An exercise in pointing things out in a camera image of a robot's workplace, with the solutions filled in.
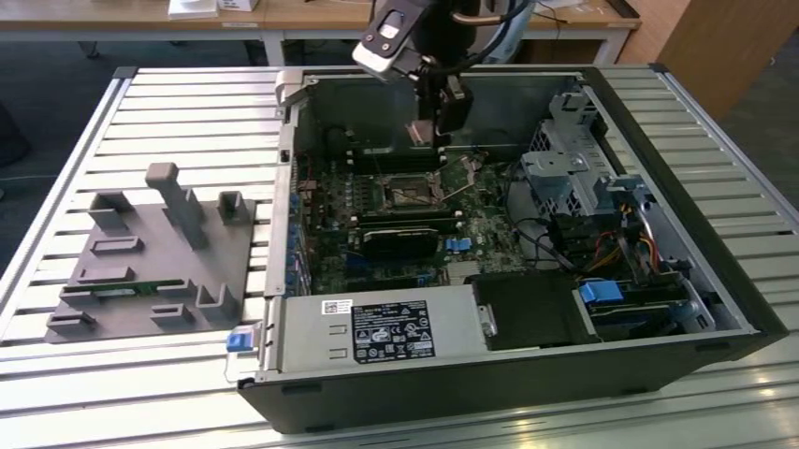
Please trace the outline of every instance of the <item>floor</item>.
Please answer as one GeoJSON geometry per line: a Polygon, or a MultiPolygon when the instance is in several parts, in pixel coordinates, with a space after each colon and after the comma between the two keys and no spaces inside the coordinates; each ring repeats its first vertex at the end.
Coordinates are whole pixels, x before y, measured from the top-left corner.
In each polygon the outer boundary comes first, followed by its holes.
{"type": "MultiPolygon", "coordinates": [[[[347,64],[342,42],[293,45],[290,62],[347,64]]],[[[0,102],[32,145],[31,154],[0,167],[0,272],[80,137],[118,66],[248,65],[242,42],[102,43],[88,60],[74,43],[0,43],[0,102]]],[[[799,205],[799,34],[781,50],[722,126],[799,205]]]]}

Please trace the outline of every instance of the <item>warning label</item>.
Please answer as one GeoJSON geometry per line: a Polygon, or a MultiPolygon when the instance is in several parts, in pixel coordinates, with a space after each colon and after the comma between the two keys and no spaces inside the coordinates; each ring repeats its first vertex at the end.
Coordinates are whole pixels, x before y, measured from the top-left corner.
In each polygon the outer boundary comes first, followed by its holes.
{"type": "Polygon", "coordinates": [[[353,306],[355,361],[391,362],[437,355],[427,301],[353,306]]]}

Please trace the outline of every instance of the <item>circuit board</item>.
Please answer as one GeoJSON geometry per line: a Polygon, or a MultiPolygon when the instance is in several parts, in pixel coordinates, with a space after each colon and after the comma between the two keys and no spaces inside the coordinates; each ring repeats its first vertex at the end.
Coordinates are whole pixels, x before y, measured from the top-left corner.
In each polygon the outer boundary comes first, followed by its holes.
{"type": "Polygon", "coordinates": [[[471,152],[447,156],[453,162],[435,172],[359,176],[339,165],[306,184],[314,294],[442,286],[471,274],[526,269],[502,201],[507,164],[483,164],[471,152]],[[421,210],[457,210],[463,225],[441,233],[429,257],[373,263],[351,217],[421,210]]]}

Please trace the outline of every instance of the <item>green circuit board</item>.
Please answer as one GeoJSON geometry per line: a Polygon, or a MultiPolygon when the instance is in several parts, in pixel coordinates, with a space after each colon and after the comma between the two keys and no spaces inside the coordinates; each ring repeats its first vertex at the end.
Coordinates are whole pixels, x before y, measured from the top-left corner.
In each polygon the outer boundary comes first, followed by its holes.
{"type": "Polygon", "coordinates": [[[315,294],[369,290],[377,283],[381,290],[449,285],[453,280],[447,268],[458,262],[475,262],[481,273],[526,269],[525,255],[501,200],[507,164],[483,165],[465,152],[450,154],[450,158],[455,162],[434,174],[361,179],[337,172],[322,175],[321,191],[310,209],[313,212],[333,211],[333,214],[329,213],[325,220],[319,216],[307,219],[315,294]],[[421,195],[426,183],[431,185],[430,193],[426,190],[421,195]],[[366,189],[362,195],[359,188],[366,189]],[[381,214],[391,207],[435,210],[445,206],[462,211],[465,226],[457,233],[439,236],[433,257],[371,264],[354,249],[359,231],[346,226],[351,214],[366,210],[381,214]],[[471,240],[470,248],[449,249],[447,240],[453,239],[471,240]]]}

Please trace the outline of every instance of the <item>aluminum slotted surface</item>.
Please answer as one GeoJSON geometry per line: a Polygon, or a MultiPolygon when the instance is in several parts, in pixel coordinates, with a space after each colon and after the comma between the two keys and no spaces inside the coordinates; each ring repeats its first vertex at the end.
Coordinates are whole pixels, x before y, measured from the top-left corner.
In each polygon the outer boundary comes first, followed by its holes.
{"type": "MultiPolygon", "coordinates": [[[[48,345],[46,322],[92,221],[92,192],[134,203],[147,163],[174,161],[200,200],[242,190],[259,201],[244,320],[263,315],[274,164],[275,74],[258,67],[143,69],[112,98],[98,138],[14,286],[0,346],[0,446],[134,447],[722,447],[797,443],[799,436],[799,237],[786,205],[705,122],[691,100],[647,67],[603,70],[791,335],[710,366],[659,392],[330,435],[278,434],[234,391],[226,332],[48,345]]],[[[619,160],[635,170],[623,145],[619,160]]]]}

